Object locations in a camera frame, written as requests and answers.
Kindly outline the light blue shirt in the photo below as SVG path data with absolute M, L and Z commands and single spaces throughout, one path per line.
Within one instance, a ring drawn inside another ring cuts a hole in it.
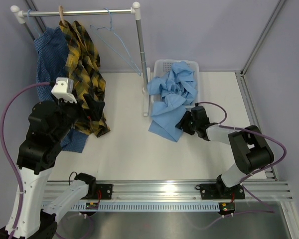
M 152 102 L 149 132 L 165 139 L 177 142 L 183 134 L 175 125 L 182 119 L 188 108 L 184 105 L 185 99 L 177 94 L 169 93 L 164 101 Z

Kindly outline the light blue wire hanger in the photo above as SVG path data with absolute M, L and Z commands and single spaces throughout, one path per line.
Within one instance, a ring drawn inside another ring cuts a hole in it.
M 115 54 L 117 54 L 125 63 L 128 64 L 128 66 L 139 76 L 142 75 L 140 68 L 137 66 L 137 64 L 133 61 L 133 58 L 126 47 L 124 41 L 122 38 L 116 33 L 115 28 L 113 26 L 113 18 L 112 14 L 109 11 L 108 8 L 104 8 L 104 10 L 107 12 L 107 14 L 110 16 L 109 26 L 94 26 L 90 25 L 90 29 L 94 33 L 95 36 L 97 36 L 109 49 L 111 49 Z M 102 32 L 107 31 L 109 33 L 109 36 L 111 38 L 111 41 L 114 43 L 112 45 L 109 40 L 106 40 Z

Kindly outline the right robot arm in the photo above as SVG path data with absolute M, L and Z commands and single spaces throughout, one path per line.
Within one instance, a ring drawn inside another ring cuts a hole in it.
M 220 123 L 210 122 L 205 108 L 199 104 L 186 111 L 175 127 L 189 135 L 197 134 L 205 141 L 216 141 L 231 147 L 234 164 L 219 175 L 215 183 L 195 187 L 202 199 L 245 199 L 241 186 L 245 177 L 274 161 L 273 152 L 257 126 L 225 128 Z

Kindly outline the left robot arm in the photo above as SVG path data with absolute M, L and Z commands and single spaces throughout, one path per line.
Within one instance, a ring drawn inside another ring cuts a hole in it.
M 0 229 L 0 239 L 51 239 L 58 223 L 81 199 L 109 200 L 109 184 L 97 184 L 94 176 L 79 173 L 72 184 L 49 205 L 42 207 L 44 189 L 61 152 L 61 141 L 80 120 L 99 121 L 104 101 L 85 94 L 88 108 L 59 99 L 36 104 L 28 120 L 26 139 L 19 147 L 16 163 L 18 191 L 9 223 Z

